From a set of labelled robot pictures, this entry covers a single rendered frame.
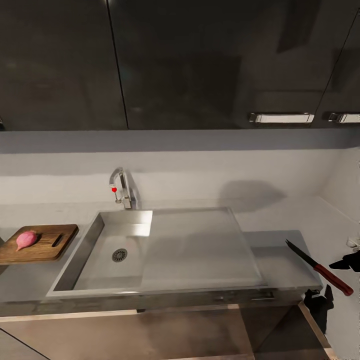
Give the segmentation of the parer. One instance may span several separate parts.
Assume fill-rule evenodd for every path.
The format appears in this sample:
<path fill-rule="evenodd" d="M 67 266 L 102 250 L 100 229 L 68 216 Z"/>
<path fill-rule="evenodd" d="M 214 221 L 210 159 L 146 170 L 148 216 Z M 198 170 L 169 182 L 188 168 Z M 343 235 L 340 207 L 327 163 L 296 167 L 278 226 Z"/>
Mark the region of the parer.
<path fill-rule="evenodd" d="M 324 266 L 322 266 L 320 263 L 317 263 L 315 260 L 313 260 L 310 256 L 308 256 L 306 253 L 304 253 L 301 249 L 299 249 L 297 246 L 292 244 L 289 240 L 287 241 L 289 245 L 294 248 L 298 253 L 300 253 L 304 258 L 306 258 L 308 261 L 310 261 L 314 267 L 318 270 L 320 270 L 325 276 L 327 276 L 331 281 L 333 281 L 336 285 L 343 288 L 349 295 L 352 295 L 354 293 L 354 290 L 348 286 L 345 282 L 343 282 L 341 279 L 339 279 L 337 276 L 335 276 L 333 273 L 331 273 L 328 269 L 326 269 Z"/>

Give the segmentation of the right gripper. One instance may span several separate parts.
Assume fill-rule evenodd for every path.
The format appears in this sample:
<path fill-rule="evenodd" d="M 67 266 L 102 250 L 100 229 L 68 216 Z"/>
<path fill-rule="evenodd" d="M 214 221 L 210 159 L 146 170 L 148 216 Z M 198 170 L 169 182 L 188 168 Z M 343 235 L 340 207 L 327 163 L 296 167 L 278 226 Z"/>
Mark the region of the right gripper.
<path fill-rule="evenodd" d="M 360 250 L 353 254 L 345 255 L 342 259 L 343 260 L 330 264 L 329 267 L 331 269 L 348 270 L 351 269 L 351 266 L 355 272 L 360 272 Z"/>

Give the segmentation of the cutting board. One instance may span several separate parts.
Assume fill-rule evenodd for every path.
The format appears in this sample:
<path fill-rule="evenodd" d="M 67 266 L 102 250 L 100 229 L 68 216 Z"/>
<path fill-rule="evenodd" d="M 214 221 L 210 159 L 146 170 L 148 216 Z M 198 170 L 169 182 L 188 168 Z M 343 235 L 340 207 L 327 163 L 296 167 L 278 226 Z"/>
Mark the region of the cutting board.
<path fill-rule="evenodd" d="M 0 263 L 56 260 L 77 230 L 77 224 L 23 226 L 0 246 Z M 35 232 L 36 241 L 17 251 L 16 240 L 24 232 Z"/>

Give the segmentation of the vidalia onion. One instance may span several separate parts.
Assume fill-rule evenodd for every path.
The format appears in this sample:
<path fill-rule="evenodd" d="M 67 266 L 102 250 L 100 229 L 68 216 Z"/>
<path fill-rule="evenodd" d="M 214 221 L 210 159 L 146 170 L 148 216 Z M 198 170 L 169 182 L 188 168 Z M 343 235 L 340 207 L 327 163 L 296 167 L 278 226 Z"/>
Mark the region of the vidalia onion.
<path fill-rule="evenodd" d="M 28 247 L 36 241 L 35 232 L 24 232 L 16 240 L 17 251 L 23 247 Z"/>

